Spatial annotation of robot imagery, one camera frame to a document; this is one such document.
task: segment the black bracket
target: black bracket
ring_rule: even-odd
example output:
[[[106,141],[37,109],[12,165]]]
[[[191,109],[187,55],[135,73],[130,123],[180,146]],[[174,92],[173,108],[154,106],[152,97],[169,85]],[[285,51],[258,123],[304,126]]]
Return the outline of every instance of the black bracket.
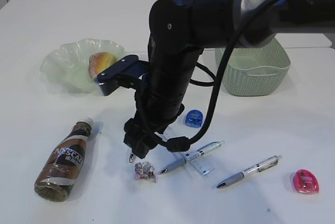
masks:
[[[127,55],[100,73],[94,82],[99,85],[104,96],[120,86],[143,91],[145,83],[139,77],[147,74],[148,69],[148,62],[140,61],[137,55]]]

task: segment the white pen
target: white pen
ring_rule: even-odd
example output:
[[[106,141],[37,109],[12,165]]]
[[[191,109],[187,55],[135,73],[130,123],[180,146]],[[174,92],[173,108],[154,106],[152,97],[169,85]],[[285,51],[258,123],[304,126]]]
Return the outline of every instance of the white pen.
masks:
[[[203,156],[206,153],[211,152],[211,151],[219,148],[223,143],[224,143],[224,141],[217,141],[217,142],[209,143],[209,144],[201,147],[200,149],[198,149],[195,153],[192,153],[192,154],[187,153],[185,155],[185,158],[187,159],[187,161],[195,160],[198,157]]]
[[[243,170],[242,172],[239,172],[237,174],[234,174],[233,176],[225,179],[224,181],[221,181],[216,188],[221,188],[221,187],[227,187],[230,186],[232,184],[235,184],[239,181],[241,181],[242,179],[244,179],[245,177],[254,174],[254,173],[260,173],[263,172],[275,165],[278,164],[279,159],[281,159],[282,156],[281,155],[275,155],[271,158],[268,158],[267,160],[264,160],[256,165],[253,165],[250,168],[247,168],[245,170]]]
[[[190,161],[189,160],[190,158],[191,158],[191,160],[194,160],[194,159],[196,159],[196,158],[198,158],[198,157],[200,157],[202,155],[205,155],[206,153],[219,148],[223,143],[224,143],[224,141],[209,143],[209,144],[201,147],[200,149],[198,149],[195,154],[192,154],[191,156],[189,156],[188,154],[186,154],[185,158],[180,158],[180,159],[176,160],[175,162],[167,165],[158,174],[165,174],[165,173],[168,173],[168,172],[170,172],[172,170],[175,170],[178,167],[181,167],[181,166],[185,165],[186,164],[186,160]]]

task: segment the blue pencil sharpener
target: blue pencil sharpener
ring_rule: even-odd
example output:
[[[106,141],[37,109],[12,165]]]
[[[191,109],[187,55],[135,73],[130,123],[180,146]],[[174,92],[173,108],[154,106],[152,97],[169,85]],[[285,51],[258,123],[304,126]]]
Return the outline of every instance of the blue pencil sharpener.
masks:
[[[199,128],[203,124],[203,114],[199,110],[190,110],[185,118],[185,124],[193,128]]]

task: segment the pencil sharpener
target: pencil sharpener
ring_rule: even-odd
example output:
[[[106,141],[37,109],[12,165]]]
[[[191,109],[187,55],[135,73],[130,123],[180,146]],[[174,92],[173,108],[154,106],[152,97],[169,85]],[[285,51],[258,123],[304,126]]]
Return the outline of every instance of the pencil sharpener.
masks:
[[[293,184],[297,192],[302,194],[317,194],[319,192],[319,183],[313,173],[308,170],[296,172]]]
[[[185,124],[193,128],[199,128],[203,124],[203,114],[199,110],[190,110],[185,118]]]

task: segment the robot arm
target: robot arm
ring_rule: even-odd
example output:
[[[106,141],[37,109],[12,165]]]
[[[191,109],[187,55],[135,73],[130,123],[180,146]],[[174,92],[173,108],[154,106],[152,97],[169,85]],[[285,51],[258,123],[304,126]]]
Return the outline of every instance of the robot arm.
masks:
[[[171,152],[189,149],[193,142],[186,137],[164,142],[153,133],[163,133],[182,113],[182,100],[203,50],[228,45],[265,1],[158,0],[152,6],[149,63],[127,56],[96,80],[104,95],[118,86],[136,88],[137,111],[124,127],[124,143],[136,156],[144,158],[158,143]],[[236,47],[262,47],[278,32],[335,32],[335,0],[279,0],[246,27]]]

